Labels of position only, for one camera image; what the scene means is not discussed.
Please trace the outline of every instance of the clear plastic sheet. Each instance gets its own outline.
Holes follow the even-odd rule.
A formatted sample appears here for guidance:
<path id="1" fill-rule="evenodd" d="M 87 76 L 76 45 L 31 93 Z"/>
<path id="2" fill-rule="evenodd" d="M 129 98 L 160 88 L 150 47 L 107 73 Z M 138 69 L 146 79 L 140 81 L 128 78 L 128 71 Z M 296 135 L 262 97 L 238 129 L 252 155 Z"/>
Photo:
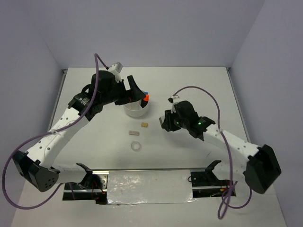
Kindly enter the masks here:
<path id="1" fill-rule="evenodd" d="M 189 170 L 109 172 L 108 204 L 192 202 Z"/>

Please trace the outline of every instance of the white tabletop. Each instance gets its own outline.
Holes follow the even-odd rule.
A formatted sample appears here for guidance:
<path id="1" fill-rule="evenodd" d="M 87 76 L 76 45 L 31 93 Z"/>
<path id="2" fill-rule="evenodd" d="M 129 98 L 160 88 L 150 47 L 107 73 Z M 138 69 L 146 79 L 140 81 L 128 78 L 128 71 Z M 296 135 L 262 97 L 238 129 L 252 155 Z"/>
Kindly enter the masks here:
<path id="1" fill-rule="evenodd" d="M 72 97 L 90 83 L 94 68 L 70 68 L 54 116 L 56 122 Z M 222 112 L 221 125 L 246 139 L 235 96 L 226 69 L 200 67 L 123 68 L 122 77 L 133 75 L 140 89 L 149 92 L 150 110 L 141 119 L 125 115 L 121 106 L 106 105 L 103 111 L 81 129 L 62 150 L 56 164 L 81 162 L 91 169 L 191 168 L 206 167 L 215 159 L 228 161 L 225 152 L 192 138 L 187 131 L 165 132 L 159 117 L 170 108 L 167 99 L 179 88 L 203 87 L 217 99 Z M 210 97 L 199 90 L 179 94 L 190 101 L 200 116 L 216 121 L 217 110 Z M 141 127 L 147 122 L 148 128 Z M 139 131 L 140 136 L 128 135 Z M 142 144 L 139 152 L 132 141 Z M 253 193 L 250 204 L 241 210 L 229 209 L 223 221 L 217 219 L 220 198 L 199 198 L 186 204 L 95 205 L 92 201 L 62 201 L 63 187 L 44 206 L 30 211 L 17 210 L 12 226 L 275 226 L 285 227 L 275 191 Z M 239 183 L 233 205 L 243 204 L 248 187 Z M 19 204 L 30 206 L 47 197 L 26 183 Z"/>

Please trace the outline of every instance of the white bowl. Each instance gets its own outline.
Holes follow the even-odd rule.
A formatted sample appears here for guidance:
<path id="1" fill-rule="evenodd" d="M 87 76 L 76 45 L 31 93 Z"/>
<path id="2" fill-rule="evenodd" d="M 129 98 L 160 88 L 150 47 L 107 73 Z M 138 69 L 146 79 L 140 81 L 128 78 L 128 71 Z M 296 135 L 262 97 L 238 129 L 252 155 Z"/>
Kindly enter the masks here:
<path id="1" fill-rule="evenodd" d="M 148 101 L 144 108 L 141 107 L 140 103 L 141 103 L 141 100 L 134 102 L 134 103 L 125 104 L 123 106 L 125 113 L 131 117 L 143 116 L 148 111 L 150 102 Z"/>

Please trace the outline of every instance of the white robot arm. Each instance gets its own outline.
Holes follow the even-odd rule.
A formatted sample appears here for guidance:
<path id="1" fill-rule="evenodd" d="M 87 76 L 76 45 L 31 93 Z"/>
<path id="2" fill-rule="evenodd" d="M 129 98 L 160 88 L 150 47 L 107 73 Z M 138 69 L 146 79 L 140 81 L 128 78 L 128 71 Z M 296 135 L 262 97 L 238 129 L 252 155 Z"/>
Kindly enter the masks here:
<path id="1" fill-rule="evenodd" d="M 45 192 L 55 183 L 75 182 L 85 185 L 94 177 L 92 171 L 84 164 L 72 166 L 54 166 L 53 162 L 70 141 L 70 139 L 99 112 L 103 106 L 114 102 L 125 105 L 145 97 L 132 76 L 128 76 L 130 89 L 126 90 L 120 71 L 122 64 L 115 63 L 107 71 L 99 71 L 98 88 L 93 105 L 85 116 L 75 125 L 63 131 L 56 131 L 75 122 L 89 105 L 96 83 L 96 75 L 92 76 L 91 84 L 86 85 L 68 104 L 68 108 L 59 121 L 51 128 L 51 134 L 40 139 L 26 152 L 18 151 L 13 156 L 19 173 L 39 191 Z"/>
<path id="2" fill-rule="evenodd" d="M 241 162 L 243 168 L 234 171 L 235 181 L 245 181 L 257 193 L 264 194 L 269 186 L 281 174 L 275 153 L 268 145 L 262 147 L 246 142 L 239 137 L 219 129 L 218 125 L 208 117 L 199 117 L 192 104 L 182 101 L 179 96 L 169 98 L 172 108 L 164 112 L 160 123 L 166 131 L 177 131 L 181 128 L 188 130 L 194 138 L 209 142 L 221 150 L 226 150 L 225 141 L 221 135 L 224 133 L 231 153 Z M 229 179 L 228 165 L 216 163 L 212 172 L 218 180 Z"/>

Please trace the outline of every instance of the gray wall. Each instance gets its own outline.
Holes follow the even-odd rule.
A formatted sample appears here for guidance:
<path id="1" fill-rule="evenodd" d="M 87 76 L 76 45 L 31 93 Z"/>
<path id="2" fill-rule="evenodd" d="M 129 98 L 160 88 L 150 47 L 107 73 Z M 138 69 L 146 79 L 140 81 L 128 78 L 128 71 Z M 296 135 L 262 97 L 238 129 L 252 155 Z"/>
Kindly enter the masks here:
<path id="1" fill-rule="evenodd" d="M 22 0 L 62 68 L 231 66 L 264 0 Z"/>
<path id="2" fill-rule="evenodd" d="M 289 227 L 303 226 L 303 1 L 266 0 L 232 65 L 252 140 L 272 145 Z"/>
<path id="3" fill-rule="evenodd" d="M 18 144 L 47 130 L 62 73 L 18 0 L 0 1 L 0 171 Z M 13 164 L 7 188 L 18 202 L 23 178 Z M 10 226 L 15 209 L 0 193 L 0 226 Z"/>

